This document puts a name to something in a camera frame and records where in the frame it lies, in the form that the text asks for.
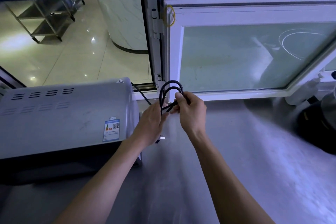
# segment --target hand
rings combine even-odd
[[[175,105],[170,113],[180,113],[180,122],[188,137],[205,135],[205,115],[207,107],[204,101],[191,92],[184,92],[184,96],[175,94],[178,105]]]
[[[160,104],[158,101],[155,102],[143,112],[131,137],[141,141],[144,148],[155,143],[168,116],[169,112],[165,112],[161,116]]]

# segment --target vent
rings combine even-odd
[[[56,106],[56,109],[63,109],[63,108],[68,108],[70,102],[63,102],[63,103],[58,103]]]
[[[44,105],[40,105],[39,111],[47,111],[47,110],[51,110],[52,107],[53,107],[53,104],[44,104]]]
[[[32,92],[30,93],[29,97],[28,98],[38,98],[40,95],[41,95],[41,91],[39,92]]]
[[[23,99],[24,96],[25,96],[25,93],[14,94],[11,100]]]
[[[64,89],[62,94],[71,94],[73,92],[74,88]]]
[[[21,109],[20,113],[27,113],[27,112],[32,112],[34,110],[35,106],[25,106]]]
[[[46,97],[48,96],[55,96],[57,94],[58,90],[49,90],[47,91],[47,93],[45,94]]]
[[[5,115],[12,115],[12,114],[15,113],[16,109],[17,109],[17,108],[8,108],[8,109],[5,109],[5,110],[1,113],[1,115],[2,115],[2,116],[5,116]]]

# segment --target person's left hand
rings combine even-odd
[[[160,104],[158,101],[155,102],[143,112],[131,137],[141,141],[144,148],[155,143],[168,116],[169,112],[164,112],[161,116]]]

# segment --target gray countertop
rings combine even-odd
[[[283,98],[207,104],[207,133],[252,196],[277,224],[336,223],[336,156],[302,140]],[[147,103],[139,101],[141,109]],[[107,223],[218,223],[197,155],[179,124],[142,153]],[[89,177],[0,188],[0,223],[51,223]]]

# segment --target metal cart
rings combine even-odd
[[[62,41],[61,37],[69,26],[68,19],[71,18],[75,21],[74,14],[77,12],[80,2],[85,5],[83,0],[34,0],[33,4],[19,16],[16,16],[6,3],[5,5],[31,38],[39,44],[40,41],[36,39],[36,36],[54,35]],[[44,20],[31,33],[21,21],[27,19]]]

